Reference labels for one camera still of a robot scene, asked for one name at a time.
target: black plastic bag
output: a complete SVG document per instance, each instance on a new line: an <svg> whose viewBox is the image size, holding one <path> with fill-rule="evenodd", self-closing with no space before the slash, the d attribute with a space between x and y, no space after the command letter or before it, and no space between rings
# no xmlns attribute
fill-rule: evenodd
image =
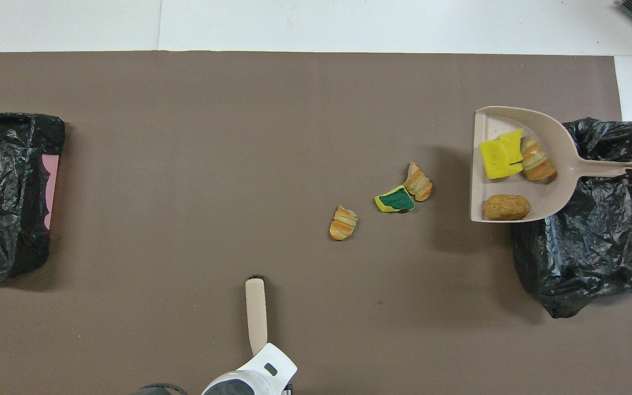
<svg viewBox="0 0 632 395"><path fill-rule="evenodd" d="M50 173L42 155L60 155L64 141L60 118L0 114L0 282L48 258L50 230L43 219Z"/></svg>
<svg viewBox="0 0 632 395"><path fill-rule="evenodd" d="M622 144L632 122L564 123L585 159L632 162ZM511 226L516 273L553 318L577 314L598 297L632 291L632 190L584 177L555 215Z"/></svg>

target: dustpan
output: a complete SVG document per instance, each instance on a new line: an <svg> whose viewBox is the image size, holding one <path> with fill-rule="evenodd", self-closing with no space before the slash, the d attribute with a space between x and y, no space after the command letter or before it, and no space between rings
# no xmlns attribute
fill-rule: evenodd
<svg viewBox="0 0 632 395"><path fill-rule="evenodd" d="M520 173L496 180L487 178L479 145L519 128L523 128L524 136L534 136L552 161L557 169L557 177L553 182L529 182ZM484 107L475 114L470 219L494 223L543 219L554 215L567 204L580 177L617 177L624 174L627 168L632 168L632 162L605 162L579 157L565 127L542 112L496 105ZM530 203L531 211L519 220L489 220L482 211L484 202L492 195L501 194L523 196Z"/></svg>

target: toy bread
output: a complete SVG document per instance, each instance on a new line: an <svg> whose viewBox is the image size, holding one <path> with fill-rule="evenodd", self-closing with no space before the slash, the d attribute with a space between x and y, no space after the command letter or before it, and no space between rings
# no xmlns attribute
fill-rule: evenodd
<svg viewBox="0 0 632 395"><path fill-rule="evenodd" d="M336 210L336 214L333 215L333 222L331 222L329 233L331 233L331 237L334 240L346 240L348 236L353 234L357 223L358 215L356 215L356 213L338 205L338 210Z"/></svg>
<svg viewBox="0 0 632 395"><path fill-rule="evenodd" d="M416 163L411 162L409 164L408 178L406 182L404 182L404 188L414 196L416 202L423 202L431 195L433 183L429 177L426 177Z"/></svg>
<svg viewBox="0 0 632 395"><path fill-rule="evenodd" d="M520 195L494 195L484 202L484 215L493 221L524 219L531 205Z"/></svg>
<svg viewBox="0 0 632 395"><path fill-rule="evenodd" d="M534 137L521 138L521 153L523 155L521 162L523 175L526 180L530 182L551 180L557 175L557 170Z"/></svg>

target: croissant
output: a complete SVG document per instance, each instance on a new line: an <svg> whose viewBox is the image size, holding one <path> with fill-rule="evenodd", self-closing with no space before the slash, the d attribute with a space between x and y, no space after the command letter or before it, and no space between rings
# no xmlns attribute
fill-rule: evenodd
<svg viewBox="0 0 632 395"><path fill-rule="evenodd" d="M358 223L358 215L351 210L346 210L343 206L338 205L336 214L333 215L333 222L329 233L334 240L344 240L353 234L353 230Z"/></svg>
<svg viewBox="0 0 632 395"><path fill-rule="evenodd" d="M545 151L540 148L535 137L521 138L521 153L523 160L523 175L530 182L538 180L549 180L557 175L552 162L548 159Z"/></svg>
<svg viewBox="0 0 632 395"><path fill-rule="evenodd" d="M429 177L421 171L416 163L409 164L409 175L404 182L404 188L407 192L414 196L416 202L423 202L428 199L433 190L433 183Z"/></svg>

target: brown paper surface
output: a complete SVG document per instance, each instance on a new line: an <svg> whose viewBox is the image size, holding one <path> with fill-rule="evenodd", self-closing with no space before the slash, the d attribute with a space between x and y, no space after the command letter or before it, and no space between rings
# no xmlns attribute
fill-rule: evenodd
<svg viewBox="0 0 632 395"><path fill-rule="evenodd" d="M632 295L553 320L469 221L486 105L620 120L613 59L0 53L0 112L68 132L50 259L0 285L0 393L198 394L251 355L254 273L300 395L632 393ZM380 213L411 160L431 198Z"/></svg>

